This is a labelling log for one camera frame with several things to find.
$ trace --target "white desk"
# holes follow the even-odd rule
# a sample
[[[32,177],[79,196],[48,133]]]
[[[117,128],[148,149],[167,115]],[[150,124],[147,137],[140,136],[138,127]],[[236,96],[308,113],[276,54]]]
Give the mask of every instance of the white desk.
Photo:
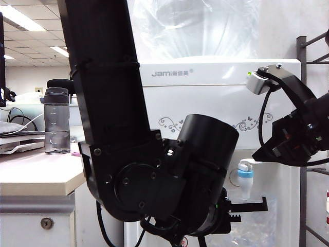
[[[79,152],[71,145],[71,152]],[[1,196],[67,196],[85,182],[80,157],[44,148],[0,155]]]
[[[84,182],[80,157],[70,153],[1,155],[0,246],[76,246],[75,189]],[[50,229],[41,226],[44,218],[53,221]]]
[[[78,151],[72,144],[71,152]],[[102,214],[107,233],[123,246],[123,223]],[[54,225],[45,230],[40,222],[48,217]],[[80,157],[43,148],[0,155],[0,224],[1,247],[107,246]]]

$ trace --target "fluorescent light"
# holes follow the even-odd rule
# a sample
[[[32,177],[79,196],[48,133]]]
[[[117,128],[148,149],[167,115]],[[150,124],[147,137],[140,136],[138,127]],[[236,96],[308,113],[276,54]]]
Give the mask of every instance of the fluorescent light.
[[[2,12],[5,18],[8,18],[29,31],[46,31],[46,29],[42,26],[31,20],[29,17],[23,15],[10,5],[0,6],[0,12]]]
[[[9,55],[4,55],[4,57],[5,57],[5,59],[15,59],[15,58],[13,58],[13,57],[11,57],[11,56],[9,56]]]
[[[64,56],[66,56],[68,58],[68,52],[65,51],[65,50],[63,50],[62,48],[59,48],[58,46],[52,46],[50,48],[53,49],[53,50],[55,50],[55,51],[57,51],[58,53],[60,53],[60,54],[62,54]]]

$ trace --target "electrical outlet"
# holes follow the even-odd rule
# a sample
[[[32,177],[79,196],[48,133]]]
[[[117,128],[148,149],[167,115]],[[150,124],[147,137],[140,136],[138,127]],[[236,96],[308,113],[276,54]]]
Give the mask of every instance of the electrical outlet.
[[[39,93],[41,93],[43,95],[43,87],[35,87],[34,88],[34,91],[35,92],[39,92]]]

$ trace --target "metal rack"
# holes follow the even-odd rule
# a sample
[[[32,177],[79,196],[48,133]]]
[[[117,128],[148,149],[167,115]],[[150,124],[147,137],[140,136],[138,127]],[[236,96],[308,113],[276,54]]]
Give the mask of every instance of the metal rack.
[[[297,59],[301,62],[301,81],[306,84],[307,79],[307,71],[306,66],[308,64],[329,64],[329,61],[324,61],[324,59],[329,58],[329,53],[314,60],[307,61],[306,59],[306,48],[307,46],[325,38],[327,32],[317,36],[316,38],[306,41],[306,36],[299,36],[297,38]],[[306,200],[306,192],[307,192],[307,173],[308,172],[317,172],[324,175],[329,175],[329,172],[326,172],[325,169],[314,168],[307,169],[307,167],[300,168],[300,232],[299,232],[299,247],[306,247],[306,233],[310,232],[313,236],[319,239],[323,244],[329,246],[329,242],[321,237],[317,232],[315,232],[312,228],[307,226],[306,217],[307,217],[307,200]]]

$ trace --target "robotic arm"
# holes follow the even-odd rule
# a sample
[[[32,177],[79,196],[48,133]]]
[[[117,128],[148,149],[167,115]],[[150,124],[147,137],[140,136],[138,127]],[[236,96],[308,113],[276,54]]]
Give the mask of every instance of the robotic arm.
[[[267,210],[265,198],[227,199],[223,183],[239,136],[232,126],[189,115],[177,140],[150,130],[126,1],[58,5],[86,138],[79,143],[84,174],[98,203],[172,246],[184,235],[204,244],[207,234],[229,233],[241,221],[230,211]]]
[[[319,150],[329,149],[329,94],[316,98],[312,91],[295,75],[280,65],[271,65],[254,71],[247,84],[255,94],[267,91],[260,115],[262,123],[269,95],[283,89],[296,110],[273,123],[272,137],[266,142],[259,125],[261,148],[253,154],[256,161],[279,162],[290,166],[324,164],[329,159],[307,162]]]

